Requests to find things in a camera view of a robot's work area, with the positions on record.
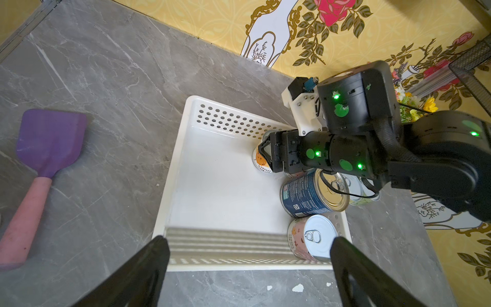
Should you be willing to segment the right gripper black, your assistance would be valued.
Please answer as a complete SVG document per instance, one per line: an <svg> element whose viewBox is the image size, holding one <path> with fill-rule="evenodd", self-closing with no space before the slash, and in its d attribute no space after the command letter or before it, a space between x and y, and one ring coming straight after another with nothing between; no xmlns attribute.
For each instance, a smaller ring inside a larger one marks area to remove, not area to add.
<svg viewBox="0 0 491 307"><path fill-rule="evenodd" d="M259 144L259 152L266 158L271 170L290 175L310 169L333 173L329 160L332 134L326 131L310 132L305 136L297 130L270 134L270 145Z"/></svg>

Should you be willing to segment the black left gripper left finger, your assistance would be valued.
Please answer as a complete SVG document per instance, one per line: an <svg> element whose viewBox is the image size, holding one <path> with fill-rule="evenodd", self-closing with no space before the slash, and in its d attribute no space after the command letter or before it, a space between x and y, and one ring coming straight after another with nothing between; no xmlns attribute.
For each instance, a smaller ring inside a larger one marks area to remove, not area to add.
<svg viewBox="0 0 491 307"><path fill-rule="evenodd" d="M169 262L168 241L158 235L74 306L157 306Z"/></svg>

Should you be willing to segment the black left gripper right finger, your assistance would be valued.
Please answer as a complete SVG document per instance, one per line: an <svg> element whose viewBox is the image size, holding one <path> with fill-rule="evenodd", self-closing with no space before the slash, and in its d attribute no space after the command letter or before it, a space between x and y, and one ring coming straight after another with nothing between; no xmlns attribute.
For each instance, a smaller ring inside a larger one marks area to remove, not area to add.
<svg viewBox="0 0 491 307"><path fill-rule="evenodd" d="M344 237L330 250L343 306L423 306Z"/></svg>

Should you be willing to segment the orange label white lid can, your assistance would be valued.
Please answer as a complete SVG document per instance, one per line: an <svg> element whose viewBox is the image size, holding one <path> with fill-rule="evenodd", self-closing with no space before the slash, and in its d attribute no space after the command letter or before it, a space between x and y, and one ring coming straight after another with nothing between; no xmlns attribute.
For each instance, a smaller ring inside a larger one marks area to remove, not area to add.
<svg viewBox="0 0 491 307"><path fill-rule="evenodd" d="M273 173L266 158L259 152L259 145L257 145L252 152L253 165L262 173Z"/></svg>

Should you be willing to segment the blue label gold lid can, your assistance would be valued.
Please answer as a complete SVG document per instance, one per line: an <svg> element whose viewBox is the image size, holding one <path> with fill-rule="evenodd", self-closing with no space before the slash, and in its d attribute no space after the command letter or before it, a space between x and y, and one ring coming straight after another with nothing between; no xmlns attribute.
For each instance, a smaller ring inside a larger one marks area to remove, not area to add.
<svg viewBox="0 0 491 307"><path fill-rule="evenodd" d="M311 170L283 184L280 200L289 215L301 218L344 211L350 202L348 191L340 174Z"/></svg>

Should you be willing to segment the green label white lid can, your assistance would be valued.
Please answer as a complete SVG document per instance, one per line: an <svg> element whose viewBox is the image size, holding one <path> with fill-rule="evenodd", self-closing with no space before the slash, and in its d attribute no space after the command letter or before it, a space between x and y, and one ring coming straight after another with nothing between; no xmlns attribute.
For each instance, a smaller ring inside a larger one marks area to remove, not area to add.
<svg viewBox="0 0 491 307"><path fill-rule="evenodd" d="M342 175L346 181L349 189L350 204L353 206L366 205L368 203L377 202L381 199L381 194L378 193L372 197L375 193L368 189L363 181L354 175Z"/></svg>

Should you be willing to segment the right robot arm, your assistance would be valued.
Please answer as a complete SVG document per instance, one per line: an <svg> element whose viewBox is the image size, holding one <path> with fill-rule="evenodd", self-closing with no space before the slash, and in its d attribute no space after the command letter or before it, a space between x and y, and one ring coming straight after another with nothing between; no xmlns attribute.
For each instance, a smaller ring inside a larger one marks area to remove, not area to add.
<svg viewBox="0 0 491 307"><path fill-rule="evenodd" d="M296 78L283 93L313 110L296 129L266 134L259 153L275 173L310 169L425 194L490 221L490 124L437 111L404 124L389 65L375 61L319 83Z"/></svg>

